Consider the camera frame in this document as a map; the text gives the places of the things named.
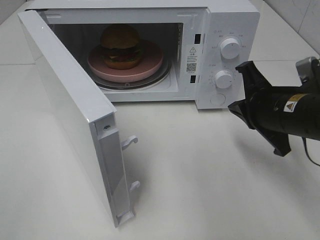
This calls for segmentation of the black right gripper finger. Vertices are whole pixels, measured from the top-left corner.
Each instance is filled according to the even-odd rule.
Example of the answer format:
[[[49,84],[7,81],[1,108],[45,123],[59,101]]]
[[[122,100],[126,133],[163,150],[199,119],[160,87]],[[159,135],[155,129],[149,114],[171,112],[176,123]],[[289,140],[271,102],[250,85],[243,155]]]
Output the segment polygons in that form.
[[[236,66],[235,69],[242,74],[246,100],[250,100],[255,93],[268,90],[272,87],[270,82],[257,69],[253,61],[245,61]]]
[[[277,125],[258,124],[256,130],[273,146],[275,155],[284,157],[291,151],[289,135]]]

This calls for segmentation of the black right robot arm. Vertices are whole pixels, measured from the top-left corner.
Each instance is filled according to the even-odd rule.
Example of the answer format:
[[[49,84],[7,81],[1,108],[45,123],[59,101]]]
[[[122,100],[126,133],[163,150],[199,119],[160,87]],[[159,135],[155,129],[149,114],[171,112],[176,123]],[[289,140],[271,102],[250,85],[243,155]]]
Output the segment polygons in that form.
[[[291,151],[289,135],[320,139],[320,61],[296,62],[301,86],[273,86],[253,61],[236,66],[242,75],[245,98],[228,110],[258,131],[284,157]]]

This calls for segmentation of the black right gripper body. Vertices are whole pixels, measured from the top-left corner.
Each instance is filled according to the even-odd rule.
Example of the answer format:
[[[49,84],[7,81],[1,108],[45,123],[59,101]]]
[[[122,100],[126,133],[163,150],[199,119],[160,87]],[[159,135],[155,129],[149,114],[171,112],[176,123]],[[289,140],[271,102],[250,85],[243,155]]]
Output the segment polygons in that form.
[[[299,94],[297,87],[272,87],[231,103],[228,110],[266,138],[280,134],[299,136],[295,113],[284,111],[288,102],[298,101]]]

